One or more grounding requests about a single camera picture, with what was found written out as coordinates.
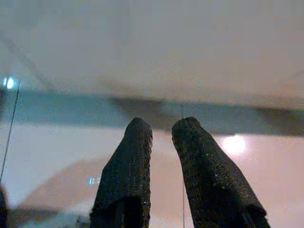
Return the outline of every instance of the white surface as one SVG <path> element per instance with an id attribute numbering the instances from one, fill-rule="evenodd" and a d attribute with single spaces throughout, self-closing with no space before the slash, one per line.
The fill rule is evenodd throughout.
<path id="1" fill-rule="evenodd" d="M 0 2 L 58 92 L 303 108 L 302 0 Z"/>
<path id="2" fill-rule="evenodd" d="M 12 208 L 55 209 L 64 214 L 88 216 L 98 176 L 124 133 L 117 128 L 84 128 L 16 124 L 6 163 L 4 184 Z M 171 135 L 153 131 L 151 158 L 151 228 L 182 227 L 182 173 Z M 304 223 L 298 209 L 304 195 L 301 178 L 303 138 L 242 135 L 246 150 L 228 155 L 243 171 L 268 212 L 272 227 Z M 224 136 L 215 136 L 222 146 Z M 190 210 L 185 210 L 191 228 Z M 77 216 L 48 218 L 64 224 Z M 42 221 L 28 221 L 35 226 Z"/>
<path id="3" fill-rule="evenodd" d="M 88 184 L 89 178 L 101 175 L 123 133 L 115 128 L 16 124 L 3 178 L 10 206 L 88 216 L 98 189 L 98 184 Z M 179 159 L 170 135 L 154 131 L 153 138 L 150 227 L 182 227 Z M 67 217 L 53 219 L 64 225 Z"/>

